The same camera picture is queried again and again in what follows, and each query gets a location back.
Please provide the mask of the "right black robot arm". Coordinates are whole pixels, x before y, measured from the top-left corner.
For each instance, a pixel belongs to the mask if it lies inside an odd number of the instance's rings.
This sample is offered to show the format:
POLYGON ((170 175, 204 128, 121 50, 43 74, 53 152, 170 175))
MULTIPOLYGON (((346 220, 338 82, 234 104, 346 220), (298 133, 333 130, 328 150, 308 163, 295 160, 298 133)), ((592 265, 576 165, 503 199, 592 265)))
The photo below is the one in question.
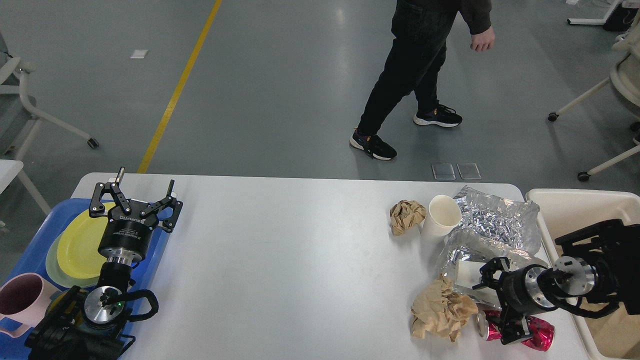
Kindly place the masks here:
POLYGON ((538 317, 562 309, 572 315, 599 319, 624 304, 638 315, 638 224, 608 219, 562 235, 555 240, 563 254, 551 267, 530 264, 512 269, 510 260, 495 257, 479 269, 473 289, 496 292, 500 312, 480 312, 485 329, 498 332, 504 345, 521 342, 547 350, 554 328, 538 317))

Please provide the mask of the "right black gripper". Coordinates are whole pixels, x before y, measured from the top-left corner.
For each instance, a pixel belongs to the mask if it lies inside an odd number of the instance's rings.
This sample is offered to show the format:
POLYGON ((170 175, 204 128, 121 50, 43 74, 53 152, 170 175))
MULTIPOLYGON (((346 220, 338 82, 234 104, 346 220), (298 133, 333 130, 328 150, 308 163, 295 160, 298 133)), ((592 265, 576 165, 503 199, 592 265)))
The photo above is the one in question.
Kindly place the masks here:
POLYGON ((492 289, 498 292, 500 307, 498 316, 493 316, 493 325, 501 335, 503 346, 523 342, 533 337, 526 316, 553 312, 553 305, 543 294, 537 278, 546 267, 531 264, 510 271, 510 260, 505 256, 494 257, 479 269, 480 279, 471 289, 492 289))

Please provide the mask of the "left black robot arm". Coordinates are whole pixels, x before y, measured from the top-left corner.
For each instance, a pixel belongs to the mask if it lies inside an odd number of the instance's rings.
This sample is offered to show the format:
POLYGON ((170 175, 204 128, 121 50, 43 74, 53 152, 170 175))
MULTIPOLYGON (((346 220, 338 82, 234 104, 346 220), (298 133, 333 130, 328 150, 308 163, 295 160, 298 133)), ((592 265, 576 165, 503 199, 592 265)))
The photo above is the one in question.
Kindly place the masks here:
POLYGON ((125 326, 158 312, 151 290, 133 291, 131 274, 146 259, 154 230, 172 233, 183 203, 173 192, 174 180, 157 202, 126 198, 120 188, 124 174, 121 167, 114 181, 96 183, 88 207, 91 218, 107 219, 97 246, 105 262, 96 287, 74 285, 48 306, 25 340, 30 360, 116 360, 136 340, 124 333, 125 326))

